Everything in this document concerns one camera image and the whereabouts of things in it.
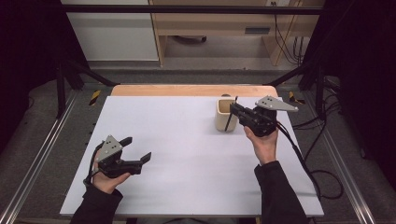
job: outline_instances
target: human hand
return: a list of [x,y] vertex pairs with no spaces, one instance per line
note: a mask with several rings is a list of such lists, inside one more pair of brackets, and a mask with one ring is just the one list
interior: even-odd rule
[[[96,160],[93,164],[93,167],[98,167],[98,163],[96,162]],[[102,192],[111,194],[113,193],[116,186],[122,184],[130,175],[131,174],[129,173],[125,173],[117,178],[109,178],[105,176],[102,172],[98,172],[92,177],[92,183],[97,189],[101,190]]]
[[254,135],[254,132],[251,131],[248,126],[244,127],[244,131],[247,138],[253,144],[254,152],[257,159],[260,161],[260,165],[271,161],[276,161],[276,141],[278,129],[276,129],[270,135],[263,137]]

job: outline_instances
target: beige cup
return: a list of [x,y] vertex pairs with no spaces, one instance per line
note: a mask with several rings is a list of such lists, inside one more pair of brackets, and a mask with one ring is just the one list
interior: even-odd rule
[[[224,97],[218,99],[216,103],[216,116],[215,116],[216,129],[218,131],[224,132],[225,126],[227,125],[228,117],[230,117],[230,104],[234,102],[235,99],[231,97]],[[235,129],[237,121],[238,121],[238,117],[232,115],[230,123],[227,128],[227,133],[232,132]]]

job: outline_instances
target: gray floor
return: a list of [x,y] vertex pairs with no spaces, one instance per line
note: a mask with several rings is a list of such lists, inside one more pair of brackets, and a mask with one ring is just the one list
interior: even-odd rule
[[[257,38],[209,37],[206,43],[194,40],[171,39],[163,68],[158,64],[144,63],[94,63],[98,73],[121,83],[196,83],[196,84],[262,84],[287,73],[294,65],[284,62],[279,67],[269,64],[264,45]],[[139,69],[128,70],[128,66]],[[20,207],[15,223],[62,223],[69,217],[61,217],[59,211],[70,186],[79,161],[90,141],[90,132],[99,117],[106,96],[111,88],[94,83],[84,77],[87,84],[83,91],[71,91],[77,94],[75,105],[56,138],[46,162],[41,167],[29,194]],[[285,101],[292,90],[297,99],[307,102],[313,96],[312,91],[301,92],[296,89],[298,77],[289,80],[277,88]],[[89,105],[92,93],[102,90],[95,105]],[[0,210],[7,208],[20,183],[35,160],[46,139],[56,116],[56,85],[51,81],[31,91],[32,107],[26,111],[23,120],[0,157]],[[329,99],[328,105],[336,102]],[[292,124],[299,124],[315,115],[309,104],[297,105],[299,113],[290,113]],[[396,223],[396,193],[382,175],[374,161],[361,158],[359,146],[342,114],[338,110],[328,117],[327,131],[346,162],[347,168],[356,181],[364,200],[376,223]],[[303,153],[318,135],[318,128],[295,131]],[[319,138],[312,154],[307,160],[311,170],[323,169],[337,174],[329,150],[323,137]],[[334,195],[339,191],[337,183],[327,175],[316,175],[322,194]],[[318,217],[318,223],[365,223],[358,219],[351,196],[344,194],[338,200],[322,199],[324,217]]]

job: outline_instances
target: white table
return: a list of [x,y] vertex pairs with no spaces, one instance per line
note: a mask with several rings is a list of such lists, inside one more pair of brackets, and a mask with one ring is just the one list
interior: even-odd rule
[[[62,215],[82,202],[94,148],[112,134],[132,136],[123,150],[126,161],[152,152],[142,174],[118,187],[124,195],[116,214],[126,217],[257,217],[261,192],[253,173],[258,160],[241,125],[232,133],[216,130],[216,100],[210,96],[109,96],[96,124]],[[239,97],[254,107],[260,97]],[[277,119],[297,144],[286,112]],[[277,158],[308,217],[323,216],[312,182],[287,138],[279,133]]]

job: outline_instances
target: black sleeve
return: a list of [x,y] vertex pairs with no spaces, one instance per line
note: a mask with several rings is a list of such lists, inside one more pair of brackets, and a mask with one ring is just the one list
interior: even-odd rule
[[279,161],[258,165],[254,173],[262,189],[262,223],[308,223]]
[[106,194],[91,186],[87,188],[83,198],[81,206],[72,217],[71,224],[111,224],[122,194],[116,189],[112,194]]

